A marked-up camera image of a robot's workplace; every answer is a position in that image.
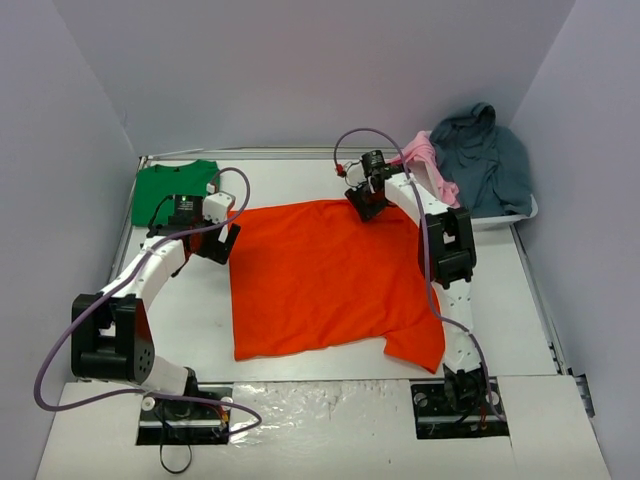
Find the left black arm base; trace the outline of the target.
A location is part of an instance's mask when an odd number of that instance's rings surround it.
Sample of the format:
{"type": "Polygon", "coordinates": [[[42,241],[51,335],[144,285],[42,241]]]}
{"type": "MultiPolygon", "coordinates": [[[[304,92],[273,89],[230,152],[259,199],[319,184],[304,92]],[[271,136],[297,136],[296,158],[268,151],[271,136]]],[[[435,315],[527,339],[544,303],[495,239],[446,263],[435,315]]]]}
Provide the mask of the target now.
{"type": "Polygon", "coordinates": [[[226,445],[228,407],[144,398],[136,436],[138,446],[226,445]]]}

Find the orange t-shirt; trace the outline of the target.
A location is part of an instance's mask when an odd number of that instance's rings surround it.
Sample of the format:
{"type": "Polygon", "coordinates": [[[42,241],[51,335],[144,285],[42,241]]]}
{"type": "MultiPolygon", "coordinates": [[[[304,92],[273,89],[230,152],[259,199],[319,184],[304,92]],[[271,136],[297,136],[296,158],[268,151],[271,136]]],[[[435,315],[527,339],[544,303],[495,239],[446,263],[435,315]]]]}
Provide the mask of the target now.
{"type": "Polygon", "coordinates": [[[244,211],[230,260],[234,358],[279,357],[370,338],[435,372],[443,327],[398,208],[362,222],[345,200],[244,211]]]}

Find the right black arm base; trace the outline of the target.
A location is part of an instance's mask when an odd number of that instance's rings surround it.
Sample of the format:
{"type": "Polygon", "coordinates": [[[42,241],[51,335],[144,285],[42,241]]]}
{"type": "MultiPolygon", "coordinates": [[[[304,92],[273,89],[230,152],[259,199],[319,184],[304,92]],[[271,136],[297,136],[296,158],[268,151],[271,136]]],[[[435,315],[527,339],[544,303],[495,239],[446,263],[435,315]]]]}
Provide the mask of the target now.
{"type": "Polygon", "coordinates": [[[443,381],[410,383],[414,425],[418,440],[461,440],[510,435],[496,381],[491,394],[473,391],[462,407],[453,407],[443,381]]]}

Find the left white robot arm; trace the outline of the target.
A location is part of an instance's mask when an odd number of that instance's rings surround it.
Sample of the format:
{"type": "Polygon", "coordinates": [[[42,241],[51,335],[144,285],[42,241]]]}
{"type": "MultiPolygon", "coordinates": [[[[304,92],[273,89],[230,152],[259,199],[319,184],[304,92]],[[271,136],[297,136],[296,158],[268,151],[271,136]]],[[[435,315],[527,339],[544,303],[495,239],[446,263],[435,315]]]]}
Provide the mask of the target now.
{"type": "Polygon", "coordinates": [[[166,394],[165,406],[179,418],[198,412],[195,374],[156,353],[148,310],[192,257],[227,263],[240,233],[228,220],[234,204],[226,192],[178,197],[169,223],[149,227],[140,252],[114,281],[74,300],[72,319],[81,321],[71,334],[75,376],[166,394]]]}

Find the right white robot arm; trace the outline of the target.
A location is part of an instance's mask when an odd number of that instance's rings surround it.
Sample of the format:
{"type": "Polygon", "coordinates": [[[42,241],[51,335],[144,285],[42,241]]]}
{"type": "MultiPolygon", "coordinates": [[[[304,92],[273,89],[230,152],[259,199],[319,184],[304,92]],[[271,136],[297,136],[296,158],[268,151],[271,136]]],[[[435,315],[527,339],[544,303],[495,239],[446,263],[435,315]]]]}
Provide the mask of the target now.
{"type": "Polygon", "coordinates": [[[477,255],[470,214],[437,199],[379,150],[363,154],[359,165],[361,178],[345,196],[360,218],[367,222],[396,206],[419,227],[418,263],[443,317],[443,398],[450,410],[465,413],[486,392],[483,356],[473,336],[471,280],[477,255]]]}

